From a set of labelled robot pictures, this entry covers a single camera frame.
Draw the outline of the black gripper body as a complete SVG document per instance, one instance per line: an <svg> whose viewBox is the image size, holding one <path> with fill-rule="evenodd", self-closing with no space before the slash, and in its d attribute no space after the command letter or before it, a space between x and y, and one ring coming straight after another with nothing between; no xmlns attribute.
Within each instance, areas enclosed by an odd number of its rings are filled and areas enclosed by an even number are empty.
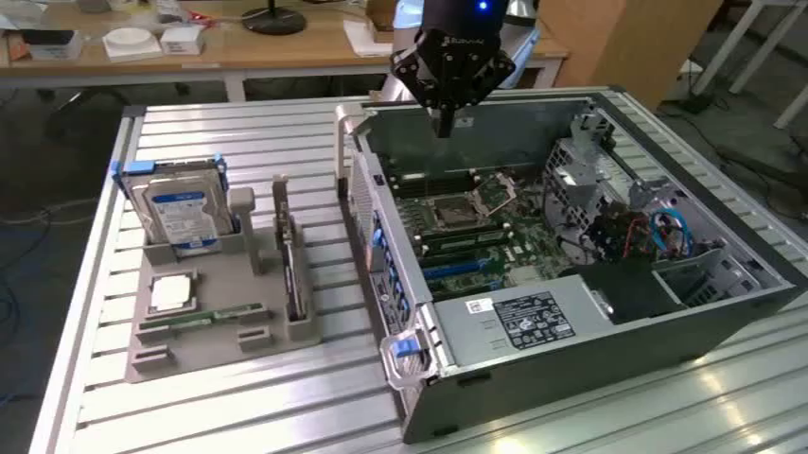
<svg viewBox="0 0 808 454"><path fill-rule="evenodd" d="M438 80L442 108L447 93L446 63L454 56L501 50L505 1L426 1L415 45Z"/></svg>

